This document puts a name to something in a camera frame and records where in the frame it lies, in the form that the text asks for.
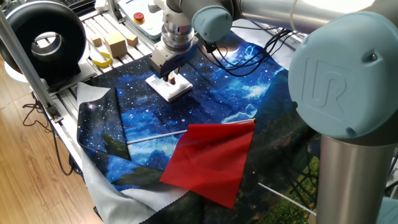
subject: wooden floor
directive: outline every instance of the wooden floor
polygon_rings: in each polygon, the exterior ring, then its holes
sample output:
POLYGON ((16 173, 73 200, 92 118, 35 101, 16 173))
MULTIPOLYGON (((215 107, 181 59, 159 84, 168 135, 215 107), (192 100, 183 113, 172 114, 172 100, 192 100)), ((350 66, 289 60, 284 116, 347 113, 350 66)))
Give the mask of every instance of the wooden floor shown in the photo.
MULTIPOLYGON (((34 103, 28 86, 7 76, 0 58, 0 224, 102 223, 82 178, 62 174, 52 134, 22 125, 26 103, 34 103)), ((36 111, 27 122, 35 119, 46 123, 36 111)), ((68 170, 68 152, 58 145, 68 170)))

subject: white cloth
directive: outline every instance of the white cloth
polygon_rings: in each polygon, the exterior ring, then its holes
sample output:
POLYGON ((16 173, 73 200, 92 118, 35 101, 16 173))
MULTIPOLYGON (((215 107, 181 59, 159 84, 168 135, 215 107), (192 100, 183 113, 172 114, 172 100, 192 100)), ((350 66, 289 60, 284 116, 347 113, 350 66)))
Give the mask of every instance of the white cloth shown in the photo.
MULTIPOLYGON (((78 106, 84 102, 100 99, 109 90, 109 88, 78 83, 78 106)), ((81 161, 87 189, 105 224, 143 222, 188 192, 183 188, 167 184, 162 184, 158 189, 151 191, 127 189, 119 192, 95 167, 86 154, 81 155, 81 161)))

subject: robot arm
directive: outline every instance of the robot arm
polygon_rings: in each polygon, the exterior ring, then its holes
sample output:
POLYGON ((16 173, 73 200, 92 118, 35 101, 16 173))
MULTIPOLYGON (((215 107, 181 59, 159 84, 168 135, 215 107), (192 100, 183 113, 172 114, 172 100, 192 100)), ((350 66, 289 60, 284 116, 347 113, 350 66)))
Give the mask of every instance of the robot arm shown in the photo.
POLYGON ((183 66, 196 54, 198 39, 194 30, 205 41, 216 42, 225 36, 232 21, 240 18, 292 29, 312 32, 342 15, 319 9, 299 1, 294 18, 290 13, 294 0, 155 0, 164 10, 165 22, 161 41, 151 56, 151 65, 159 78, 183 66))
POLYGON ((398 141, 398 1, 348 15, 306 2, 163 1, 165 32, 151 62, 162 78, 194 56, 192 28, 215 42, 239 18, 311 33, 290 64, 289 91, 299 115, 324 135, 317 223, 375 224, 398 141))

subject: red button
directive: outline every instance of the red button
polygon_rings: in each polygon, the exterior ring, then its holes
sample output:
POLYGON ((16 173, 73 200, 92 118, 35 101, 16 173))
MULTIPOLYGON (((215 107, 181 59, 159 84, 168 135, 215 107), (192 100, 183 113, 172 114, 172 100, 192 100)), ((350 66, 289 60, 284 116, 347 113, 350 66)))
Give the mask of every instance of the red button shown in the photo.
POLYGON ((137 21, 142 21, 144 19, 144 15, 141 12, 134 13, 134 19, 137 21))

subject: red fabric square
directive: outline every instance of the red fabric square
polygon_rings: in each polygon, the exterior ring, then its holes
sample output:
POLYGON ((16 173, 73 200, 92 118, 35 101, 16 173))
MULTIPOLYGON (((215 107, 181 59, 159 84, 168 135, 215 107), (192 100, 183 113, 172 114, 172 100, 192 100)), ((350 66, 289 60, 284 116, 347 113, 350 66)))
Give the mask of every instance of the red fabric square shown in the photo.
POLYGON ((254 127, 254 122, 189 125, 160 181, 233 208, 254 127))

